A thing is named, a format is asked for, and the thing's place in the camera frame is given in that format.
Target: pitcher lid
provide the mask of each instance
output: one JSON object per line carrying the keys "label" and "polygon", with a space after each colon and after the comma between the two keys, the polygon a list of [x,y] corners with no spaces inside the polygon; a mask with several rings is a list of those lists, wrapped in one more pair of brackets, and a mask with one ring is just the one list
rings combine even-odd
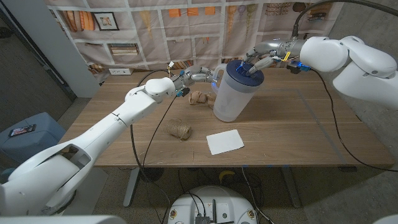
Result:
{"label": "pitcher lid", "polygon": [[[261,71],[256,71],[255,73],[251,74],[250,76],[246,76],[245,73],[238,72],[237,69],[241,66],[241,60],[232,60],[226,66],[226,71],[230,77],[232,77],[235,81],[239,82],[240,84],[247,85],[247,86],[259,86],[264,81],[264,74]],[[253,67],[251,63],[244,63],[239,70],[249,71],[250,68]]]}

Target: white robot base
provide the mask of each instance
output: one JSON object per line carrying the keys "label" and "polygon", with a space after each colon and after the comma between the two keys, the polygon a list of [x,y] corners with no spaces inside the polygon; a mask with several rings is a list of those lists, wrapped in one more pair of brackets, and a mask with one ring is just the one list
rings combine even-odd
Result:
{"label": "white robot base", "polygon": [[209,185],[192,189],[190,193],[181,195],[173,203],[168,224],[257,223],[257,215],[250,202],[231,189]]}

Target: phone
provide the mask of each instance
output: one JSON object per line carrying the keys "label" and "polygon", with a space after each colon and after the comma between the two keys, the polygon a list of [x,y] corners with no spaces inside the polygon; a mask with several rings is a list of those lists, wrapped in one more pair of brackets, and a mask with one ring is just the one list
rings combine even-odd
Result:
{"label": "phone", "polygon": [[14,137],[14,136],[18,136],[21,134],[25,134],[25,133],[29,133],[32,132],[36,129],[36,124],[31,124],[25,127],[21,127],[21,128],[16,128],[10,131],[10,133],[8,134],[9,137]]}

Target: pitcher handle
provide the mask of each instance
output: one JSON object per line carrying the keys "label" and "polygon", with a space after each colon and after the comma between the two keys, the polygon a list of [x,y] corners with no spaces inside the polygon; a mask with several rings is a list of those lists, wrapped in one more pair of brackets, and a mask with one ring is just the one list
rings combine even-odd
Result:
{"label": "pitcher handle", "polygon": [[[226,65],[227,65],[227,64],[222,63],[222,64],[219,64],[219,65],[216,67],[216,70],[214,71],[214,74],[213,74],[213,79],[214,79],[214,80],[218,80],[218,72],[219,72],[220,70],[224,70],[224,75],[226,74]],[[213,89],[213,91],[214,91],[216,94],[218,93],[218,87],[217,87],[217,84],[216,84],[216,83],[212,83],[212,84],[211,84],[211,88]]]}

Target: twine roll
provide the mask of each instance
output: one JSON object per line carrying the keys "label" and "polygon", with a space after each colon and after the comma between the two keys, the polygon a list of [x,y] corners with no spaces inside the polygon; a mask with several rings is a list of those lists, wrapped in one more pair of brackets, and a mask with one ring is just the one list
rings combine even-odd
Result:
{"label": "twine roll", "polygon": [[191,105],[197,105],[198,103],[206,103],[207,97],[200,91],[193,91],[189,94],[188,100]]}
{"label": "twine roll", "polygon": [[166,125],[166,131],[180,139],[187,140],[191,136],[192,128],[188,123],[177,119],[170,119]]}
{"label": "twine roll", "polygon": [[214,103],[216,101],[216,95],[214,93],[205,94],[200,91],[193,91],[188,97],[189,104],[197,105],[198,103],[206,103],[213,109]]}

